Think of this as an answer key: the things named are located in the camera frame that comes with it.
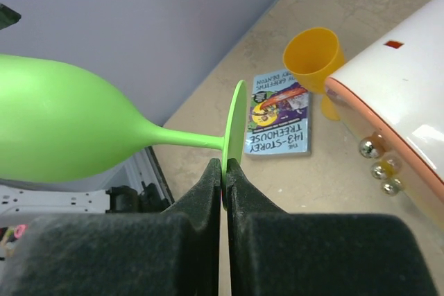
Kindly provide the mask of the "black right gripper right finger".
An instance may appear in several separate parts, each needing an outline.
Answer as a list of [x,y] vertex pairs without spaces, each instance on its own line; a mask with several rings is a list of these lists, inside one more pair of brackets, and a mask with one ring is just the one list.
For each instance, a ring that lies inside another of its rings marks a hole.
[[407,225],[386,214],[290,214],[228,162],[233,295],[436,295]]

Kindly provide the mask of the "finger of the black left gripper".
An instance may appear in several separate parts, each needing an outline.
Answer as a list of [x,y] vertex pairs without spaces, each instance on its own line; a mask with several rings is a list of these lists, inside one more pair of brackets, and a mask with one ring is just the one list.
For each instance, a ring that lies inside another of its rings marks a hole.
[[16,24],[22,16],[4,4],[0,4],[0,29]]

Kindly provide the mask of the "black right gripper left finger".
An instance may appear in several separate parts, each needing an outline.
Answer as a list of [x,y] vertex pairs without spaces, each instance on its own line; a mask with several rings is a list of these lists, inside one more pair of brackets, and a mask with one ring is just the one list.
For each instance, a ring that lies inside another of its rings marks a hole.
[[34,220],[6,261],[2,295],[216,295],[221,164],[161,213]]

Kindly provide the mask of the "green goblet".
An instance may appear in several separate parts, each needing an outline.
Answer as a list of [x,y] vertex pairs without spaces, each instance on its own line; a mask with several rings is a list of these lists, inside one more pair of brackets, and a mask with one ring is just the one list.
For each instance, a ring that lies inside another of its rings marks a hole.
[[56,183],[102,173],[155,145],[220,150],[222,179],[240,161],[246,82],[234,90],[225,132],[210,136],[149,121],[114,85],[83,68],[1,56],[1,177]]

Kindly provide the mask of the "yellow plastic goblet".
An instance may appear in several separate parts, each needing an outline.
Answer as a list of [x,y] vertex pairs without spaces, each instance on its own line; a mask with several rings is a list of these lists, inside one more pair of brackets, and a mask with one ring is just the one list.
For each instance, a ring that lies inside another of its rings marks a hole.
[[339,121],[339,114],[325,92],[327,77],[345,64],[337,35],[328,28],[307,29],[287,44],[282,60],[286,69],[305,89],[322,96],[323,116],[331,121]]

